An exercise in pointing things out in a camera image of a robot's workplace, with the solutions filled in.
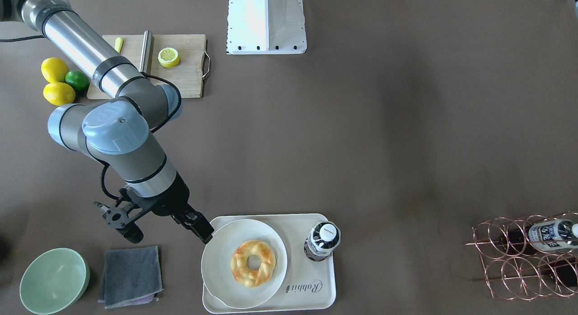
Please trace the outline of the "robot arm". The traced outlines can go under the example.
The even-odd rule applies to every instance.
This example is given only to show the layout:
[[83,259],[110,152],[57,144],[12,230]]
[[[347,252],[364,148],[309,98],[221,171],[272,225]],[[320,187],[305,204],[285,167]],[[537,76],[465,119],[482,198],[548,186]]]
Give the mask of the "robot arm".
[[95,202],[109,228],[132,243],[143,238],[136,221],[170,216],[207,244],[214,232],[189,205],[189,189],[153,131],[175,118],[181,95],[169,81],[150,82],[73,11],[68,0],[1,0],[1,21],[23,22],[63,51],[110,99],[65,104],[49,117],[52,139],[111,167],[125,182],[113,206]]

